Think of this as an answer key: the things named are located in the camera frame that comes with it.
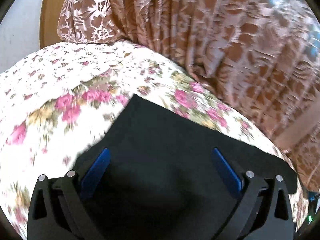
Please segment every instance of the black fabric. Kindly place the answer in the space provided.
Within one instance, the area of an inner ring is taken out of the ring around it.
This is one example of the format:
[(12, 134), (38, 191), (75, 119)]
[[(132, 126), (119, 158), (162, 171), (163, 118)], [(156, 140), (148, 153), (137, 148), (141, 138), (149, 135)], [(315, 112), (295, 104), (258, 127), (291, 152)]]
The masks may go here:
[(214, 147), (244, 171), (281, 174), (296, 192), (296, 174), (280, 158), (134, 95), (75, 163), (81, 174), (110, 149), (110, 165), (84, 203), (89, 215), (109, 240), (211, 239), (237, 204), (213, 166)]

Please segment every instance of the wooden headboard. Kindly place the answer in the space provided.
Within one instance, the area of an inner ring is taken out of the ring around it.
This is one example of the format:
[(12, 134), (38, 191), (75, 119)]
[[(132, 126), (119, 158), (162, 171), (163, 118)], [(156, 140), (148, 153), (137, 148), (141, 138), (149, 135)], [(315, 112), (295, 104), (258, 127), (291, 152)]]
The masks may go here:
[(57, 25), (64, 0), (43, 0), (40, 16), (40, 48), (61, 42)]

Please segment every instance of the wall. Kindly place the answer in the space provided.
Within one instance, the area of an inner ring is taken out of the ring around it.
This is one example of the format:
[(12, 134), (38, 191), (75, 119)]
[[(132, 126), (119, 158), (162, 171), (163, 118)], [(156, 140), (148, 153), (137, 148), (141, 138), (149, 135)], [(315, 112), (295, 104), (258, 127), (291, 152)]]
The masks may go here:
[(0, 73), (40, 49), (42, 0), (15, 0), (0, 23)]

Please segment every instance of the metal pin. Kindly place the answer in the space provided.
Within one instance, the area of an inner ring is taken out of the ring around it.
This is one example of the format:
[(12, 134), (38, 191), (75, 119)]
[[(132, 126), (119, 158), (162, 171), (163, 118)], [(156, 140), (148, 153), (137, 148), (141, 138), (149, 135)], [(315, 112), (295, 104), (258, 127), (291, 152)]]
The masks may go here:
[(75, 171), (68, 171), (67, 176), (71, 178), (71, 177), (73, 177), (75, 174), (76, 174)]
[(279, 182), (283, 181), (283, 178), (282, 178), (281, 175), (277, 175), (277, 176), (276, 176), (276, 179), (277, 179), (277, 181), (279, 181)]
[(247, 171), (245, 174), (247, 175), (248, 178), (253, 178), (254, 177), (253, 171)]
[(45, 175), (40, 175), (39, 177), (38, 177), (38, 179), (39, 179), (39, 181), (43, 181), (44, 179), (45, 179)]

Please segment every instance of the floral bedsheet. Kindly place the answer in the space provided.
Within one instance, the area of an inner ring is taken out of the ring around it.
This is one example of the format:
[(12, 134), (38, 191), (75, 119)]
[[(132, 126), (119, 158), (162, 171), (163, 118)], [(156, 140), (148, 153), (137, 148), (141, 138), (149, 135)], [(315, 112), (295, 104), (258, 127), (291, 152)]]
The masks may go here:
[[(77, 156), (103, 137), (134, 93), (292, 167), (250, 121), (160, 54), (128, 41), (61, 42), (0, 74), (0, 206), (24, 239), (38, 176), (64, 176)], [(299, 181), (290, 201), (300, 227), (308, 200)]]

